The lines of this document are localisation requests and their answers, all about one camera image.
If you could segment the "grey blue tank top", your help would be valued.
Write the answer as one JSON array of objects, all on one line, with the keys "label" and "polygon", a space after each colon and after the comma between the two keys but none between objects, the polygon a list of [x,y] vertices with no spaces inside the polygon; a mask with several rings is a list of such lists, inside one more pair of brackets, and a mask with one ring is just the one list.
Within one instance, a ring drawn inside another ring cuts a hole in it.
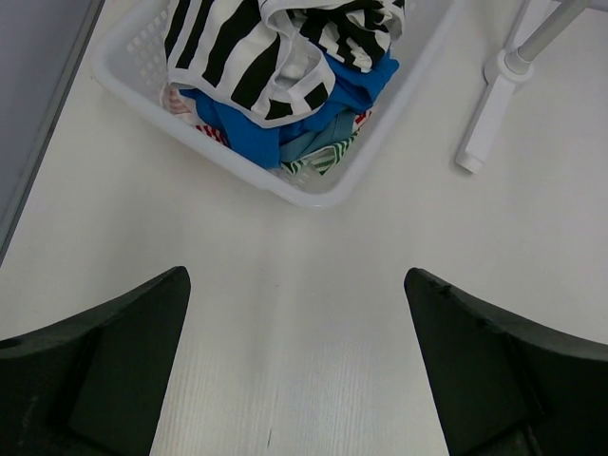
[{"label": "grey blue tank top", "polygon": [[280,160],[282,162],[295,162],[334,143],[347,140],[367,121],[369,114],[369,111],[357,114],[346,110],[338,114],[320,132],[312,130],[302,132],[279,147]]}]

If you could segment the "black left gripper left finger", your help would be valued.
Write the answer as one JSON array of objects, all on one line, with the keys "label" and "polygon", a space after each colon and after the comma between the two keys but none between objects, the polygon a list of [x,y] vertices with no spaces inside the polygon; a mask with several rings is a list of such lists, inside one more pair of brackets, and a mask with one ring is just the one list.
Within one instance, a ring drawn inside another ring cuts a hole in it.
[{"label": "black left gripper left finger", "polygon": [[190,292],[186,268],[174,267],[3,340],[2,454],[149,454]]}]

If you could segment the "green white striped tank top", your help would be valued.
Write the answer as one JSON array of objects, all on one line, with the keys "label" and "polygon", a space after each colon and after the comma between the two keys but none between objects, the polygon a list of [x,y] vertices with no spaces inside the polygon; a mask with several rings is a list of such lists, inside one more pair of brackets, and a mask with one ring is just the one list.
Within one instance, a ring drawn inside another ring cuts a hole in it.
[{"label": "green white striped tank top", "polygon": [[324,146],[298,160],[283,161],[281,168],[291,176],[295,176],[303,168],[309,166],[320,176],[324,176],[343,160],[358,136],[359,133],[354,132],[346,140]]}]

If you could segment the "bright blue tank top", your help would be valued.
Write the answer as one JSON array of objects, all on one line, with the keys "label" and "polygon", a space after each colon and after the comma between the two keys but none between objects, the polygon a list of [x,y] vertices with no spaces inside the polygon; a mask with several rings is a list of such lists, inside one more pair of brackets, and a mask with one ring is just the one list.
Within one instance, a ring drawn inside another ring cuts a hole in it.
[{"label": "bright blue tank top", "polygon": [[279,127],[262,128],[236,109],[212,100],[197,89],[181,90],[180,94],[196,100],[199,117],[226,134],[230,143],[227,147],[264,169],[276,169],[282,163],[279,157],[280,127],[295,124],[320,132],[344,109],[355,113],[373,109],[400,66],[389,54],[368,73],[350,69],[332,57],[327,61],[335,75],[335,86],[328,101],[312,116]]}]

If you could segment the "black white striped tank top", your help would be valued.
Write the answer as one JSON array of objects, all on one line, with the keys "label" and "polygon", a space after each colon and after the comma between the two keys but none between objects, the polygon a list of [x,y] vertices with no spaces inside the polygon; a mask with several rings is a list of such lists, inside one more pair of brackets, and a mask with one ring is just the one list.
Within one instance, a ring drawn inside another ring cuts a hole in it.
[{"label": "black white striped tank top", "polygon": [[171,1],[168,82],[197,89],[264,128],[312,116],[334,66],[367,75],[404,32],[404,1]]}]

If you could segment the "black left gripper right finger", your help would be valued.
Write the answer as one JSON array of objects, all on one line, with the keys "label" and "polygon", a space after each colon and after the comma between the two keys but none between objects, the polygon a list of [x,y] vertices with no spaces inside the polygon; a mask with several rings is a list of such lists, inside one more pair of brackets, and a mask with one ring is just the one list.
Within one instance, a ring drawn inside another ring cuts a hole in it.
[{"label": "black left gripper right finger", "polygon": [[606,454],[606,345],[423,269],[404,288],[449,454]]}]

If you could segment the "red white striped tank top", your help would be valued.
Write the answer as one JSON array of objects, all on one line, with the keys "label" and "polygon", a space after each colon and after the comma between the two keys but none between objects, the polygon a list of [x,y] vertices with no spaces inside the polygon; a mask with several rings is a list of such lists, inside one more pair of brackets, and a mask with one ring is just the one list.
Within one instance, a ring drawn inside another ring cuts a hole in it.
[{"label": "red white striped tank top", "polygon": [[[160,103],[165,110],[169,111],[185,123],[193,126],[199,132],[204,133],[206,136],[210,137],[214,141],[221,143],[225,146],[230,145],[228,137],[220,128],[213,127],[212,125],[206,123],[199,117],[195,99],[183,96],[178,90],[168,84],[165,84],[161,90]],[[371,114],[373,113],[373,110],[368,109],[366,111],[369,111],[370,113],[367,119],[368,121]],[[304,126],[297,127],[295,124],[280,127],[279,146],[291,139],[294,139],[302,132],[308,130],[311,129]]]}]

